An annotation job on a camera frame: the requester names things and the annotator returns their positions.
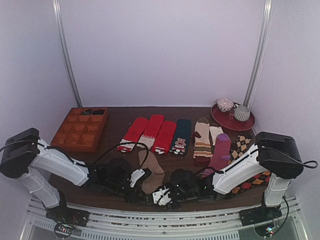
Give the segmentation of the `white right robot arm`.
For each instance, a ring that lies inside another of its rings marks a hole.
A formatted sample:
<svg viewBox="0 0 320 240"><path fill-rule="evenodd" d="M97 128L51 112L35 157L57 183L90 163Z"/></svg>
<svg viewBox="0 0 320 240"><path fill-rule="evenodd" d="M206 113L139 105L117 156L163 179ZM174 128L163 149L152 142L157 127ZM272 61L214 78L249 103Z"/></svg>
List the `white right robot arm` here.
<svg viewBox="0 0 320 240"><path fill-rule="evenodd" d="M281 204L291 180L304 170L293 137L259 132L255 143L230 165L201 178L197 173L176 169L169 182L156 191L146 194L143 202L148 205L169 207L171 204L190 200L216 200L218 195L229 194L237 185L262 172L270 172L268 186L262 196L262 206L256 210L259 220L268 220Z"/></svg>

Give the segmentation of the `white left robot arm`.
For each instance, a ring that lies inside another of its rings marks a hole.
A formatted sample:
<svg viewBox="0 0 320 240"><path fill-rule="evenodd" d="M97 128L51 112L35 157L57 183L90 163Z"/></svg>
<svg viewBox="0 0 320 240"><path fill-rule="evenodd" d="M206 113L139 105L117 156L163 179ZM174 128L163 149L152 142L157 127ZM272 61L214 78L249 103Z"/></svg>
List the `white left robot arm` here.
<svg viewBox="0 0 320 240"><path fill-rule="evenodd" d="M128 203L135 203L146 196L142 184L151 171L148 168L132 171L125 159L114 158L108 164L87 165L69 157L58 147L48 145L33 127L8 138L3 144L0 173L24 185L47 209L52 209L61 222L69 221L72 211L66 207L63 192L50 185L43 177L43 171L81 188L86 198L116 194Z"/></svg>

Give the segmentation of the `tan ribbed sock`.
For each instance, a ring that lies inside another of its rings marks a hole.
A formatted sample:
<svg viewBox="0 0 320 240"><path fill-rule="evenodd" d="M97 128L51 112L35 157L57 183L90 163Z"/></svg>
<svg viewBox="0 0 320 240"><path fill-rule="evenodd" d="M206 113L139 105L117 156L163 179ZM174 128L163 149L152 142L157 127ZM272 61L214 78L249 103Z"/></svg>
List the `tan ribbed sock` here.
<svg viewBox="0 0 320 240"><path fill-rule="evenodd" d="M150 151L142 168L148 168L151 171L151 175L142 183L142 191L146 194L152 194L163 184L165 172L159 165L156 156Z"/></svg>

